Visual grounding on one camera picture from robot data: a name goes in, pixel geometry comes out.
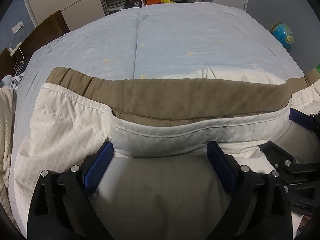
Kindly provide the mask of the khaki waistband trousers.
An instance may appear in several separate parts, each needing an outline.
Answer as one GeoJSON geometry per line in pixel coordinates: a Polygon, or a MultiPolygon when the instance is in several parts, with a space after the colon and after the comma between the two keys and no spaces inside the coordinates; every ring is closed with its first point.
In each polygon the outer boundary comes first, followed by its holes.
{"type": "MultiPolygon", "coordinates": [[[[230,201],[206,158],[210,141],[255,172],[272,170],[259,150],[268,141],[299,160],[316,159],[315,137],[289,114],[290,108],[319,111],[317,70],[281,85],[215,79],[84,81],[57,67],[46,84],[111,109],[111,137],[105,141],[113,144],[115,156],[92,202],[116,239],[209,235],[230,201]]],[[[45,165],[41,172],[65,172],[84,159],[62,169],[45,165]]]]}

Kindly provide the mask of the cream hooded jacket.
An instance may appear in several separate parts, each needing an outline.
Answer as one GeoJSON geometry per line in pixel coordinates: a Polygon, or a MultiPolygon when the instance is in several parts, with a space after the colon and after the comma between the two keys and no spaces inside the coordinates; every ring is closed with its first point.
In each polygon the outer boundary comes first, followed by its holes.
{"type": "Polygon", "coordinates": [[[161,79],[210,79],[281,85],[285,80],[262,69],[206,68],[189,74],[170,74],[161,79]]]}

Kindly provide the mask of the folded clothes on shelf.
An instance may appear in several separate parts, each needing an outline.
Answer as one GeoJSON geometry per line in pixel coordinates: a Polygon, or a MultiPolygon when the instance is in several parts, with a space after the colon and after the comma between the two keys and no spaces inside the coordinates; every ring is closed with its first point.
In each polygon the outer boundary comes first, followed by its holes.
{"type": "Polygon", "coordinates": [[[115,13],[124,9],[142,6],[141,0],[106,0],[108,12],[115,13]]]}

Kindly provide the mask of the blue globe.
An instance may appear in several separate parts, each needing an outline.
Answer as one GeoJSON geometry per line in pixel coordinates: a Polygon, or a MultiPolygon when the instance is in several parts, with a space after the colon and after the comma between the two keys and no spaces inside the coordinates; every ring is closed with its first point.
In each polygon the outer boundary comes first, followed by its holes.
{"type": "Polygon", "coordinates": [[[271,34],[281,43],[281,45],[290,51],[295,38],[289,26],[283,22],[277,22],[270,29],[271,34]]]}

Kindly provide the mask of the cream knitted blanket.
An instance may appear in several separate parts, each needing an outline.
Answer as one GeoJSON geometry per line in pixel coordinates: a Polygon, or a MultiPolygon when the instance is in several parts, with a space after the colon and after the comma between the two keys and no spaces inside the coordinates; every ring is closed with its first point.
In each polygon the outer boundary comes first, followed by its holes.
{"type": "Polygon", "coordinates": [[[16,226],[9,201],[9,176],[11,167],[12,130],[14,125],[14,91],[4,86],[1,88],[0,112],[0,161],[1,161],[1,205],[11,222],[16,226]]]}

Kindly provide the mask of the brown wooden headboard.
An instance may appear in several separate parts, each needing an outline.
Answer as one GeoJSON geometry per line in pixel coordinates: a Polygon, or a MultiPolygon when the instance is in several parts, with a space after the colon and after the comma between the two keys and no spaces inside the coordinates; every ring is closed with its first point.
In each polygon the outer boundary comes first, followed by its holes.
{"type": "Polygon", "coordinates": [[[26,61],[35,51],[68,32],[70,30],[62,12],[58,10],[51,14],[22,42],[19,47],[22,52],[15,51],[18,59],[14,55],[10,56],[10,51],[7,48],[1,51],[1,79],[6,75],[14,74],[14,66],[17,61],[23,59],[22,56],[26,61]]]}

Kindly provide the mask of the light blue bed sheet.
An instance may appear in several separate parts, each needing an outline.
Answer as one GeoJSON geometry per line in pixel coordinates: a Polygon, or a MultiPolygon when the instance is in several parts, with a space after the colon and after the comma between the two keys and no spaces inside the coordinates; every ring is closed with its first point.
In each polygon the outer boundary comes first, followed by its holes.
{"type": "Polygon", "coordinates": [[[150,5],[106,16],[35,52],[17,91],[9,199],[26,231],[31,195],[45,165],[66,168],[111,137],[111,109],[58,85],[66,67],[90,81],[148,79],[206,68],[262,69],[302,77],[285,48],[249,14],[213,3],[150,5]]]}

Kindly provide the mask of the orange yellow toy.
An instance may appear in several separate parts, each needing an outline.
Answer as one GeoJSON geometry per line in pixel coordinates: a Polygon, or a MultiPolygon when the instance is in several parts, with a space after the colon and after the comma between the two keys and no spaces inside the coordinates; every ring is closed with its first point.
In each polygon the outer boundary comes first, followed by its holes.
{"type": "Polygon", "coordinates": [[[146,5],[162,4],[162,3],[175,3],[175,2],[171,0],[146,0],[146,5]]]}

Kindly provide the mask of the cream wardrobe cabinet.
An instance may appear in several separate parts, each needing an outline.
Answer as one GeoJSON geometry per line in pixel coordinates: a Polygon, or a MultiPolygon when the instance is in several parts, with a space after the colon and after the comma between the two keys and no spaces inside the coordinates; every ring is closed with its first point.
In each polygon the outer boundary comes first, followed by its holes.
{"type": "Polygon", "coordinates": [[[35,26],[60,11],[70,31],[105,16],[101,0],[24,0],[35,26]]]}

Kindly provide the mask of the white wall socket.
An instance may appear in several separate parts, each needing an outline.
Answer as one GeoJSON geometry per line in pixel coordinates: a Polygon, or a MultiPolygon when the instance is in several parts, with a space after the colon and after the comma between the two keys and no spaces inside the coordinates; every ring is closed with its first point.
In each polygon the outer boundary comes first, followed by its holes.
{"type": "Polygon", "coordinates": [[[12,28],[12,32],[13,34],[17,33],[20,29],[22,29],[24,27],[24,24],[22,21],[20,21],[18,24],[16,24],[13,28],[12,28]]]}

